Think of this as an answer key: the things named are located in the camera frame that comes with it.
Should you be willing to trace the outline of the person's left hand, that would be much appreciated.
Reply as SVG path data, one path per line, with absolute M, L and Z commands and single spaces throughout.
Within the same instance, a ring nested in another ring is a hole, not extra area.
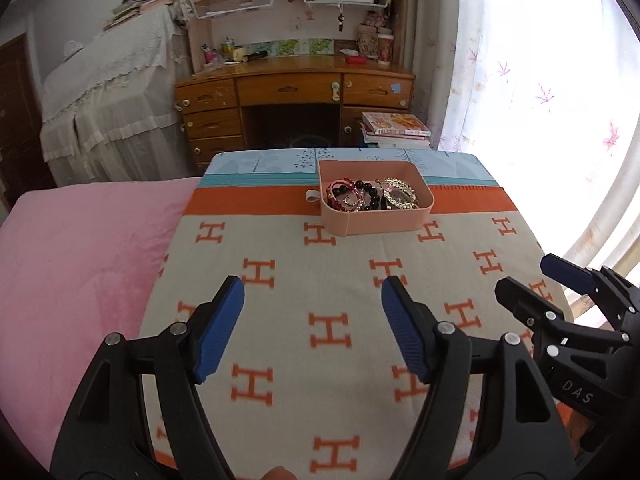
M 297 477 L 283 466 L 277 466 L 267 471 L 260 480 L 297 480 Z

